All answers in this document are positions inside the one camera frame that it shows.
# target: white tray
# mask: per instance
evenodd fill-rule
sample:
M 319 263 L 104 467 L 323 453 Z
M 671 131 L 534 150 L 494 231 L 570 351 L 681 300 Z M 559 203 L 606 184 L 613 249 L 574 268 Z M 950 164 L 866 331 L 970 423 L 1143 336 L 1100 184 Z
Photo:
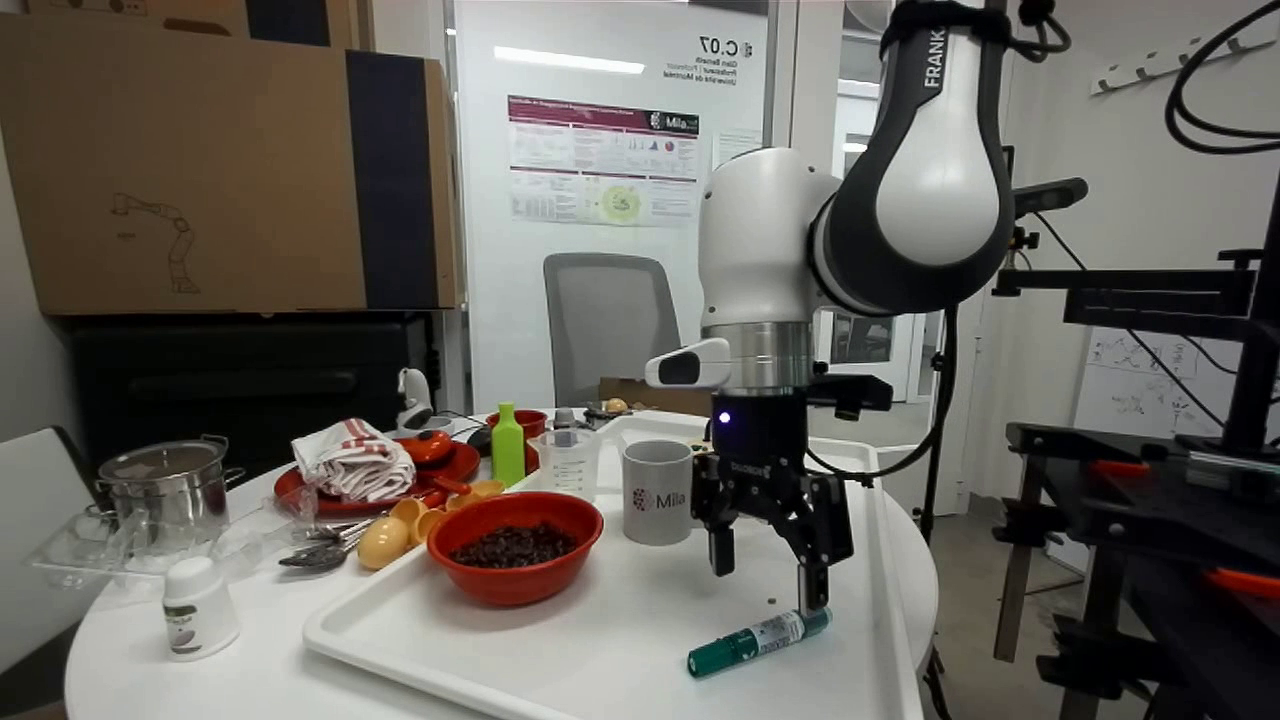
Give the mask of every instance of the white tray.
M 534 608 L 473 608 L 413 550 L 307 618 L 307 646 L 488 715 L 921 715 L 918 658 L 884 560 L 881 488 L 848 488 L 855 555 L 832 566 L 832 625 L 726 674 L 691 681 L 683 657 L 797 608 L 797 560 L 757 519 L 738 524 L 742 566 L 710 566 L 710 534 L 641 546 L 619 534 L 613 441 L 700 434 L 688 414 L 644 413 L 602 432 L 606 534 L 586 576 Z M 824 441 L 840 465 L 867 449 Z

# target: food wrapper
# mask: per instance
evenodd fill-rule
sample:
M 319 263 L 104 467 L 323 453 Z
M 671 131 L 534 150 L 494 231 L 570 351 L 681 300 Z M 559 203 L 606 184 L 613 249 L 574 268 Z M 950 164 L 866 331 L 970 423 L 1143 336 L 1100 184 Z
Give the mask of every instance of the food wrapper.
M 304 485 L 349 502 L 386 502 L 413 488 L 413 456 L 362 414 L 293 441 Z

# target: red bowl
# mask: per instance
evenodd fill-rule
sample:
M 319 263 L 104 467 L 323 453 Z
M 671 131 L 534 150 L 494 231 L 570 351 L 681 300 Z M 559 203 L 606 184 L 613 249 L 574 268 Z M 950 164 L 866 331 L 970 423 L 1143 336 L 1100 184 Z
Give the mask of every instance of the red bowl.
M 574 550 L 525 566 L 473 566 L 453 560 L 465 542 L 495 526 L 554 524 L 574 539 Z M 558 493 L 511 493 L 495 501 L 469 502 L 436 526 L 427 555 L 448 571 L 448 579 L 477 603 L 519 608 L 566 593 L 586 566 L 591 542 L 606 531 L 606 516 L 577 495 Z
M 540 432 L 547 432 L 547 413 L 538 413 L 538 406 L 518 406 L 511 413 L 518 423 L 525 429 L 525 441 L 538 441 Z

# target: glass cup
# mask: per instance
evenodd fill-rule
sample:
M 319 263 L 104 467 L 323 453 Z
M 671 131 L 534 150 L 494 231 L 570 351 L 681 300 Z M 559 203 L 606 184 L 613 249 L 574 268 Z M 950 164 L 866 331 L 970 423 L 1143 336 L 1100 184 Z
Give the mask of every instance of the glass cup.
M 641 441 L 624 449 L 624 534 L 681 542 L 691 531 L 691 449 Z

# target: white chair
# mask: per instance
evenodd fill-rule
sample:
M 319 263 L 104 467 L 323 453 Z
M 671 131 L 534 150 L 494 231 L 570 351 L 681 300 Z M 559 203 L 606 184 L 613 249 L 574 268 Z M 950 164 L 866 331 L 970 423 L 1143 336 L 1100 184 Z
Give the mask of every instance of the white chair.
M 681 347 L 663 263 L 648 255 L 559 251 L 544 258 L 558 406 L 591 404 L 606 377 L 644 377 Z
M 60 432 L 0 443 L 0 670 L 72 628 L 93 603 L 89 588 L 60 588 L 56 576 L 27 564 L 89 502 L 93 493 Z

